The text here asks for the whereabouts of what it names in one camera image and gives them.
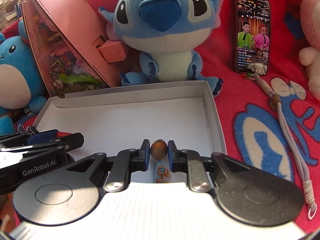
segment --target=white cardboard box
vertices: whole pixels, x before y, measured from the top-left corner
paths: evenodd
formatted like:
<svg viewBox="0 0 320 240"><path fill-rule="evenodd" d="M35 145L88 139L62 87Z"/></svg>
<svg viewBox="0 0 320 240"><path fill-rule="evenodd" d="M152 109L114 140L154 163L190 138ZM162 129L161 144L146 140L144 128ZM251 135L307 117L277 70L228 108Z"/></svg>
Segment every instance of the white cardboard box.
<svg viewBox="0 0 320 240"><path fill-rule="evenodd" d="M66 94L53 97L34 124L38 131L80 132L84 145L75 160L97 152L116 156L139 149L144 139L174 140L178 149L201 156L226 154L223 132L209 85L205 81L168 82ZM153 170L132 174L132 182L153 182ZM185 182L174 173L171 182Z"/></svg>

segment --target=plush toy eye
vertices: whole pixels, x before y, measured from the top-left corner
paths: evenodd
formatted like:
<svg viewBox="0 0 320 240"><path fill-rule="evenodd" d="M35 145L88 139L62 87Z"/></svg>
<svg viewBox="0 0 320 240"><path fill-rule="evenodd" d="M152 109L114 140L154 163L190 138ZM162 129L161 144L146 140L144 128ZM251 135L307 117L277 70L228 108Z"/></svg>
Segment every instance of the plush toy eye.
<svg viewBox="0 0 320 240"><path fill-rule="evenodd" d="M133 23L130 17L129 0L119 0L115 10L116 25L125 30L132 28Z"/></svg>
<svg viewBox="0 0 320 240"><path fill-rule="evenodd" d="M204 15L207 11L207 4L205 0L192 0L193 2L193 11L195 16Z"/></svg>
<svg viewBox="0 0 320 240"><path fill-rule="evenodd" d="M117 10L117 20L122 24L128 23L127 12L125 8L125 1L122 1L119 4L118 10Z"/></svg>
<svg viewBox="0 0 320 240"><path fill-rule="evenodd" d="M209 0L188 0L189 19L192 22L200 22L208 19L211 15Z"/></svg>
<svg viewBox="0 0 320 240"><path fill-rule="evenodd" d="M12 47L9 49L9 53L13 53L16 50L16 46L12 45Z"/></svg>

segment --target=phone screen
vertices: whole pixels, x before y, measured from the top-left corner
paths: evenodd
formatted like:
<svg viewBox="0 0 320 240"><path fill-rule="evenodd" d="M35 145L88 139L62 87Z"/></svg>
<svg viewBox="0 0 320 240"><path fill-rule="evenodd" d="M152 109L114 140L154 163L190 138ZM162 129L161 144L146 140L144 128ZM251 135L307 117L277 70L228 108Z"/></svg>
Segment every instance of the phone screen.
<svg viewBox="0 0 320 240"><path fill-rule="evenodd" d="M270 49L268 0L237 0L236 70L265 75Z"/></svg>

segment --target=pink bunny plush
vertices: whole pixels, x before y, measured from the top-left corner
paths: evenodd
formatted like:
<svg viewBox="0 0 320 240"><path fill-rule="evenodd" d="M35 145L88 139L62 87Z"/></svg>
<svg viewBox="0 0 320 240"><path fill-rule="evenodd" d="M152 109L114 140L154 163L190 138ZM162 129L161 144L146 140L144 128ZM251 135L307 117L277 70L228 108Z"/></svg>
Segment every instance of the pink bunny plush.
<svg viewBox="0 0 320 240"><path fill-rule="evenodd" d="M311 47L302 49L299 59L306 66L309 91L320 101L320 0L303 0L300 20Z"/></svg>

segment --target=phone lanyard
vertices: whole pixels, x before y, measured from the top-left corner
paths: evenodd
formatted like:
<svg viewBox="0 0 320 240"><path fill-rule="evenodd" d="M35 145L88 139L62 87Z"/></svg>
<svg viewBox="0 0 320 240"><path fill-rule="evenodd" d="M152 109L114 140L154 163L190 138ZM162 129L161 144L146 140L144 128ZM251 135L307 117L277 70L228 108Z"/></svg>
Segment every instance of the phone lanyard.
<svg viewBox="0 0 320 240"><path fill-rule="evenodd" d="M284 114L282 112L282 105L281 105L281 99L279 98L278 94L276 94L272 88L268 85L266 81L260 78L258 74L252 74L252 73L244 73L244 76L247 79L254 80L265 92L266 95L270 97L270 107L278 112L278 119L279 124L282 130L282 133L290 147L290 150L292 152L294 161L296 163L299 176L302 180L302 188L304 193L304 198L306 203L308 204L308 219L311 220L316 215L317 211L317 204L315 203L315 197L313 193L313 187L312 182L310 179L310 173L308 166L304 159L301 156L301 153L297 147L297 144L291 134L290 128L287 124L287 121L285 120Z"/></svg>

